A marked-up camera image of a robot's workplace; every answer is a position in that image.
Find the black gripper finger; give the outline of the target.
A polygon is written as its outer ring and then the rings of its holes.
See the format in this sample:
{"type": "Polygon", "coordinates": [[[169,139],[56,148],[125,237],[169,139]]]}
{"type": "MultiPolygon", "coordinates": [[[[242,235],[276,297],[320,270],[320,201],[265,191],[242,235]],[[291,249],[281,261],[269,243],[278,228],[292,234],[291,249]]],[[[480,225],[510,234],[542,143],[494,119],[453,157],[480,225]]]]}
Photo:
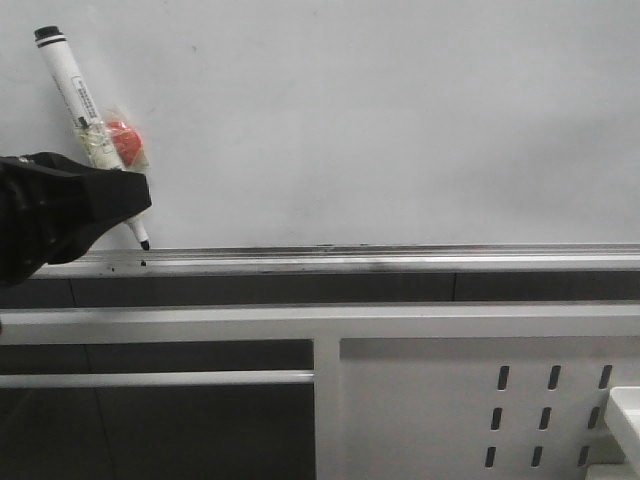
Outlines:
{"type": "Polygon", "coordinates": [[[150,249],[149,235],[137,218],[151,206],[144,175],[88,167],[53,152],[19,161],[26,168],[19,226],[28,253],[48,264],[69,263],[126,222],[142,250],[150,249]]]}

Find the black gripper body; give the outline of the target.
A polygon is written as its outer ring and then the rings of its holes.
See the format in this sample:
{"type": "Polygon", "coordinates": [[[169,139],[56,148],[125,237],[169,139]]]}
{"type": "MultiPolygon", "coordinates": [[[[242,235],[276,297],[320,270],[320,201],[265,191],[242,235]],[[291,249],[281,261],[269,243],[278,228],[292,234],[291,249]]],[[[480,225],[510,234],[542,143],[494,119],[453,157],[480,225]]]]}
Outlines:
{"type": "Polygon", "coordinates": [[[1,159],[1,284],[17,285],[50,259],[50,199],[35,155],[1,159]]]}

